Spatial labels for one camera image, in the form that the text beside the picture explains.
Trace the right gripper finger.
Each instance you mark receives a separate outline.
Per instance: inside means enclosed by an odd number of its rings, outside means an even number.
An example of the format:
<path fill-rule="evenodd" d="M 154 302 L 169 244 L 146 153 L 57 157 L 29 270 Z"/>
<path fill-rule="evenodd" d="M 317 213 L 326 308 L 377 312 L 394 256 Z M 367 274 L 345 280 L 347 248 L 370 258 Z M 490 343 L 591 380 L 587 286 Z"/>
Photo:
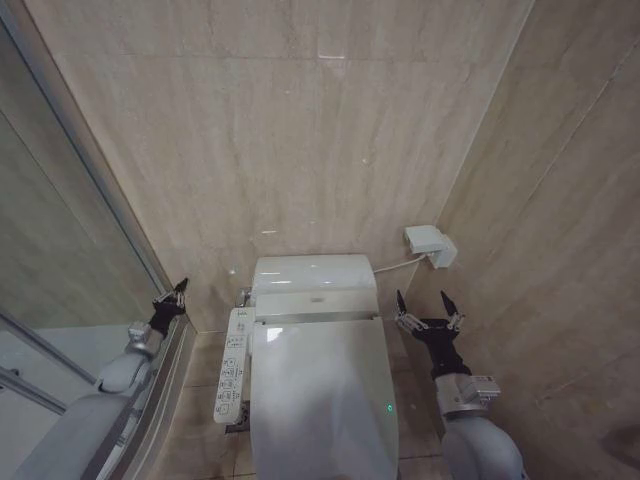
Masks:
<path fill-rule="evenodd" d="M 447 328 L 453 331 L 460 331 L 465 320 L 465 315 L 458 310 L 454 301 L 444 290 L 440 291 L 440 295 L 448 316 Z"/>
<path fill-rule="evenodd" d="M 406 332 L 422 332 L 426 329 L 426 325 L 408 311 L 404 297 L 399 290 L 396 291 L 395 321 Z"/>

